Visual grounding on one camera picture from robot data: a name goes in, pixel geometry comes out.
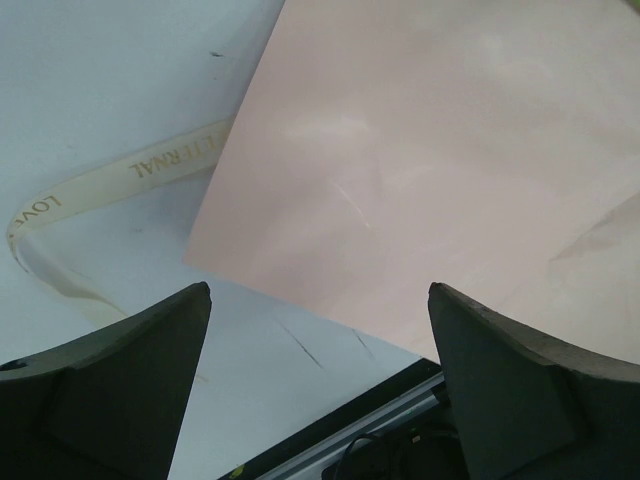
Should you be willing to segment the pink wrapping paper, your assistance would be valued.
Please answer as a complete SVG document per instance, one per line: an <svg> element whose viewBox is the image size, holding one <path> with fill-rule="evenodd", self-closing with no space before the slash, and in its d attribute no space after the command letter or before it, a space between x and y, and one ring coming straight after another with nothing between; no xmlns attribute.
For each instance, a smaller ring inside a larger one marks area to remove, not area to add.
<svg viewBox="0 0 640 480"><path fill-rule="evenodd" d="M288 1L186 262L437 358L445 283L639 359L627 1Z"/></svg>

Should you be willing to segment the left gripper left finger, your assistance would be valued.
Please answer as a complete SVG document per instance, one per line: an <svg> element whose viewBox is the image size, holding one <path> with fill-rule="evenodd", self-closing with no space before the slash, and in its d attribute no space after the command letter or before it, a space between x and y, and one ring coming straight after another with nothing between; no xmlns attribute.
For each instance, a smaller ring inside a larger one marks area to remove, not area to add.
<svg viewBox="0 0 640 480"><path fill-rule="evenodd" d="M209 286L196 283L2 364L2 478L167 478L210 312Z"/></svg>

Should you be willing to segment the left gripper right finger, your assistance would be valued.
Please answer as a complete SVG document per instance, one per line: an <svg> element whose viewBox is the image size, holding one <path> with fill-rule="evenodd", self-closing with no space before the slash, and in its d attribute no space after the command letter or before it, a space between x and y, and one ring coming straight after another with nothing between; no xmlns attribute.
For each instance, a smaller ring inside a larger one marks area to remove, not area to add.
<svg viewBox="0 0 640 480"><path fill-rule="evenodd" d="M473 479L636 479L639 367L564 342L444 283L428 310Z"/></svg>

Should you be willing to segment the cream printed ribbon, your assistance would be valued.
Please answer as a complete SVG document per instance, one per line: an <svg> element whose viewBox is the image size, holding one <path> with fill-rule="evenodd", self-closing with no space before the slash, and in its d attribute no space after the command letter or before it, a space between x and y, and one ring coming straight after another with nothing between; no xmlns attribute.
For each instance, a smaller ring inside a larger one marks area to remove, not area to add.
<svg viewBox="0 0 640 480"><path fill-rule="evenodd" d="M40 255L33 269L19 253L23 239L46 226L164 186L218 164L233 117L156 143L129 156L67 179L26 201L9 222L6 242L13 259L50 294L98 328L128 317L101 295L85 275Z"/></svg>

